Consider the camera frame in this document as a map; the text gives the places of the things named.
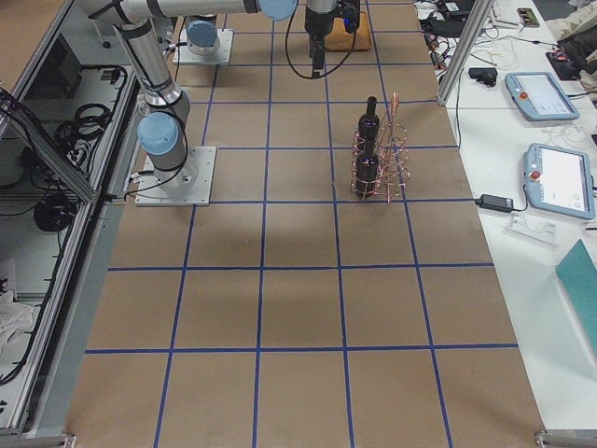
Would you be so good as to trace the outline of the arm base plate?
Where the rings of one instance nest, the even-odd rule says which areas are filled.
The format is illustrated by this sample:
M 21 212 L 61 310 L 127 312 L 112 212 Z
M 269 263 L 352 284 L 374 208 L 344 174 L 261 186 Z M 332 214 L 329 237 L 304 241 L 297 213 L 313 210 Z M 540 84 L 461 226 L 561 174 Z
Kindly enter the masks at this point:
M 218 29 L 213 47 L 179 46 L 174 52 L 173 62 L 182 65 L 229 64 L 233 36 L 232 29 Z
M 193 147 L 189 150 L 186 165 L 170 181 L 174 173 L 166 175 L 157 171 L 146 156 L 144 169 L 152 171 L 141 177 L 140 193 L 134 203 L 139 206 L 208 206 L 210 204 L 216 147 Z

